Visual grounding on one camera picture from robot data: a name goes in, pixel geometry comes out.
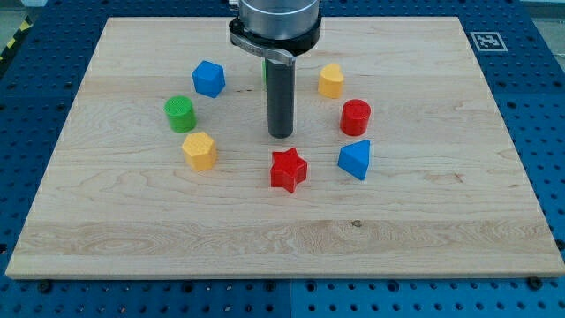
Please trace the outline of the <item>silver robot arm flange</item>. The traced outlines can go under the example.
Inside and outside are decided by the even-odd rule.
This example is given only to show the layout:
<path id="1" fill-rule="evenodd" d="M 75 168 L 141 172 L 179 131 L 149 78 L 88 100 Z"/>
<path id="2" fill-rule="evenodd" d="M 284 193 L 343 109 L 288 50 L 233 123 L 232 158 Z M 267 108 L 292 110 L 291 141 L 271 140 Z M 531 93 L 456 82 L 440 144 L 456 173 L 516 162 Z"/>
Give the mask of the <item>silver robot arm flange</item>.
<path id="1" fill-rule="evenodd" d="M 273 64 L 292 67 L 320 38 L 319 0 L 229 0 L 237 16 L 230 41 Z"/>

